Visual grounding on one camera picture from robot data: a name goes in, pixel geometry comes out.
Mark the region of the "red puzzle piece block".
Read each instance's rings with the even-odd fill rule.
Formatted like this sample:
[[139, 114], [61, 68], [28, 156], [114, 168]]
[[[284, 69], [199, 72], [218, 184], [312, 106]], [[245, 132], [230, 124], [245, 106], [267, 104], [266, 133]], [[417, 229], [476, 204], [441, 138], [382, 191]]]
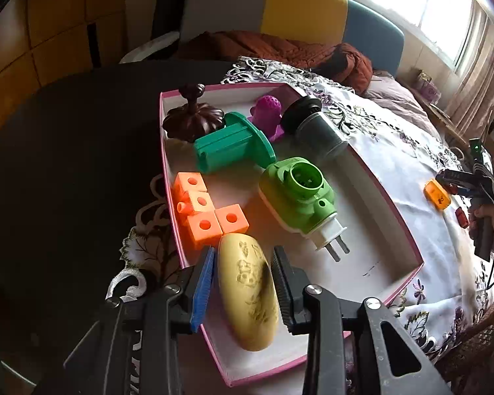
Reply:
[[461, 228], [467, 229], [469, 228], [469, 217], [467, 213], [463, 210], [463, 208], [459, 207], [455, 210], [455, 216], [458, 221], [458, 224]]

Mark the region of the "teal green flanged block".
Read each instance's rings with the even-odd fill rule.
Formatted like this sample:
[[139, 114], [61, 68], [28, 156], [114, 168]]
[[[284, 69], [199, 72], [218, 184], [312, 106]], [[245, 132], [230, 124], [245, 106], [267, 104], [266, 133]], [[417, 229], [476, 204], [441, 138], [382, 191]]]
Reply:
[[265, 134], [244, 115], [227, 112], [225, 122], [226, 125], [220, 130], [194, 142], [199, 172], [213, 173], [244, 160], [265, 169], [277, 161], [277, 155]]

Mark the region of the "wooden wardrobe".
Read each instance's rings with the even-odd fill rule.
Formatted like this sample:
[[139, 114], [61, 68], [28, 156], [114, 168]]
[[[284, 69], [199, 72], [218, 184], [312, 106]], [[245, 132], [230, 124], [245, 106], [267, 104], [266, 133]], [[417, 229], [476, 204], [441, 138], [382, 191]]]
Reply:
[[40, 88], [115, 65], [126, 50], [124, 0], [10, 0], [0, 12], [0, 128]]

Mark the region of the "wicker chair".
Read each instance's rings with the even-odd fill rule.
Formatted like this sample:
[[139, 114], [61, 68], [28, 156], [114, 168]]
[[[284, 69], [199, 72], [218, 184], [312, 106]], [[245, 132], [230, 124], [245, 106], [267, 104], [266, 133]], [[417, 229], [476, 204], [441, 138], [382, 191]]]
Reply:
[[469, 327], [459, 342], [437, 360], [435, 368], [454, 394], [462, 394], [470, 375], [494, 355], [494, 303], [479, 322]]

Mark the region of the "beige curtain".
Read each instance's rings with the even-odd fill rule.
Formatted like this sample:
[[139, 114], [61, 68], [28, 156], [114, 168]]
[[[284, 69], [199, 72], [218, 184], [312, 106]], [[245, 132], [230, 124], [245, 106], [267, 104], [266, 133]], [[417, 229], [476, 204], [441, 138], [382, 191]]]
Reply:
[[494, 23], [488, 20], [473, 62], [446, 112], [466, 138], [481, 137], [494, 109]]

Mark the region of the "colour block headboard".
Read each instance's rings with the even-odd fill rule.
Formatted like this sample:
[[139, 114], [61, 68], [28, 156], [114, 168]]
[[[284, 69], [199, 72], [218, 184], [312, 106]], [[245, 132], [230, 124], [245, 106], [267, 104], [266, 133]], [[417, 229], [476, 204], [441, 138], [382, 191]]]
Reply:
[[347, 43], [394, 75], [403, 32], [383, 15], [354, 0], [186, 0], [180, 39], [203, 32], [245, 30], [311, 44]]

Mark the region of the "dark grey cup with lid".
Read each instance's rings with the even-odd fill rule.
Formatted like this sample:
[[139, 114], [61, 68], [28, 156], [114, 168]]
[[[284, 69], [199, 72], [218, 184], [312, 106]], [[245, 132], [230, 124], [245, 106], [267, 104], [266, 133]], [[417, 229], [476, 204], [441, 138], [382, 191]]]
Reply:
[[337, 133], [335, 124], [322, 112], [320, 100], [313, 96], [304, 96], [293, 102], [284, 111], [280, 126], [317, 163], [335, 158], [348, 145]]

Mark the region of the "pale pink pillow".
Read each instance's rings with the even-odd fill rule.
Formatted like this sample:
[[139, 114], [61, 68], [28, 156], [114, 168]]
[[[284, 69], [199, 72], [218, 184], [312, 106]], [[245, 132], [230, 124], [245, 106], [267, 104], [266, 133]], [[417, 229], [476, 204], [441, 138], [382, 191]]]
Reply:
[[428, 115], [408, 88], [404, 88], [394, 76], [385, 70], [375, 70], [370, 84], [362, 96], [388, 109], [426, 133], [440, 140], [441, 137]]

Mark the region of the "orange plastic boat-shaped case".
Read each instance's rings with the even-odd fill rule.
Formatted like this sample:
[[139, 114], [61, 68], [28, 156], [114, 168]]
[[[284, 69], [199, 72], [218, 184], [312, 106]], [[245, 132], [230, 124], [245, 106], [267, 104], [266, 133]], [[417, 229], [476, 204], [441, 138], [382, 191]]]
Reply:
[[423, 193], [438, 210], [445, 210], [452, 202], [449, 193], [434, 178], [425, 184]]

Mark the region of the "wooden side desk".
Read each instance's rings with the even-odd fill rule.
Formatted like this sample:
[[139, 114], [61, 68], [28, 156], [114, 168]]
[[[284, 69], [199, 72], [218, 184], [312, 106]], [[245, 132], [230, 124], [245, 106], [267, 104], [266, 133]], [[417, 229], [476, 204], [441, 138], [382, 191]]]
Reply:
[[469, 142], [457, 132], [449, 117], [440, 108], [425, 100], [419, 91], [411, 87], [406, 81], [401, 78], [396, 78], [396, 80], [414, 95], [444, 141], [449, 146], [457, 147], [462, 152], [469, 153]]

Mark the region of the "yellow carved oval object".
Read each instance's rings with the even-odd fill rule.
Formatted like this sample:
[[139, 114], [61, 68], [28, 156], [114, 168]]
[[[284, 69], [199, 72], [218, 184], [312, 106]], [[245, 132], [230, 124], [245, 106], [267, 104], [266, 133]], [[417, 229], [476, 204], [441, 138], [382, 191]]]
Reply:
[[233, 337], [246, 351], [263, 351], [279, 322], [277, 294], [266, 256], [248, 234], [226, 234], [218, 245], [218, 286]]

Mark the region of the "white floral embroidered tablecloth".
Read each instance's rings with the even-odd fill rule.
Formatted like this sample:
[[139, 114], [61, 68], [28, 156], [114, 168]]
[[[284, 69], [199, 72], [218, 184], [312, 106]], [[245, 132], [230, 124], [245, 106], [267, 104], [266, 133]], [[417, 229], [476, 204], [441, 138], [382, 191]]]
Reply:
[[494, 303], [494, 271], [475, 255], [454, 214], [461, 200], [439, 211], [423, 193], [438, 170], [457, 166], [454, 154], [424, 130], [348, 90], [326, 81], [307, 83], [277, 63], [270, 64], [269, 74], [344, 104], [335, 118], [353, 125], [348, 145], [387, 191], [424, 260], [388, 306], [431, 359], [443, 357]]

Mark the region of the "pink-rimmed white tray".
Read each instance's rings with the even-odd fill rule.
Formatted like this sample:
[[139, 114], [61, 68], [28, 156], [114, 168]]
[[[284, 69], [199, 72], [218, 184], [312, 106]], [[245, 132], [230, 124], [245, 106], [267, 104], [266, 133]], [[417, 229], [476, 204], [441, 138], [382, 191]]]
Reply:
[[[290, 102], [300, 94], [286, 84], [245, 83], [207, 86], [203, 102], [224, 112], [248, 115], [254, 101], [264, 94], [276, 94]], [[162, 159], [168, 207], [173, 219], [174, 236], [181, 266], [197, 261], [189, 234], [179, 222], [172, 186], [179, 171], [197, 171], [192, 145], [167, 138], [161, 129]], [[233, 164], [217, 173], [203, 175], [215, 206], [239, 203], [250, 223], [247, 232], [261, 245], [270, 263], [275, 245], [285, 247], [293, 266], [303, 268], [312, 283], [330, 290], [337, 297], [361, 303], [366, 297], [390, 304], [419, 273], [424, 260], [394, 202], [373, 172], [348, 145], [341, 155], [321, 170], [335, 190], [337, 218], [347, 227], [342, 233], [349, 254], [335, 242], [341, 261], [325, 250], [316, 250], [313, 242], [292, 234], [279, 225], [258, 193], [262, 169], [247, 161]], [[279, 323], [273, 343], [264, 351], [243, 350], [227, 328], [215, 278], [202, 334], [223, 381], [229, 387], [240, 386], [277, 375], [304, 363], [307, 336], [292, 336]]]

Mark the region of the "purple plastic figure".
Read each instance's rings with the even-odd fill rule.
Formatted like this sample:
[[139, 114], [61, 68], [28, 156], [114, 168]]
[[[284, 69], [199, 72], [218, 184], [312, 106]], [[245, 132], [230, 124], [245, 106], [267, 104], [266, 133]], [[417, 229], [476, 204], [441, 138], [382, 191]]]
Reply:
[[250, 109], [248, 121], [258, 127], [271, 143], [274, 143], [284, 134], [280, 126], [281, 118], [282, 104], [277, 97], [266, 94], [260, 97]]

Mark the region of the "box on desk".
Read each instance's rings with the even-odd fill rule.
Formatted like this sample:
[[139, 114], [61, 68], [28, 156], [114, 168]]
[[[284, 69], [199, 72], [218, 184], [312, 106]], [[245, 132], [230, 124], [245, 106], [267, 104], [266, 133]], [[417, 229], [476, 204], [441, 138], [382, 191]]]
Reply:
[[438, 104], [442, 96], [442, 93], [437, 88], [432, 78], [422, 69], [419, 71], [419, 74], [414, 81], [413, 88], [415, 88], [419, 94], [431, 104]]

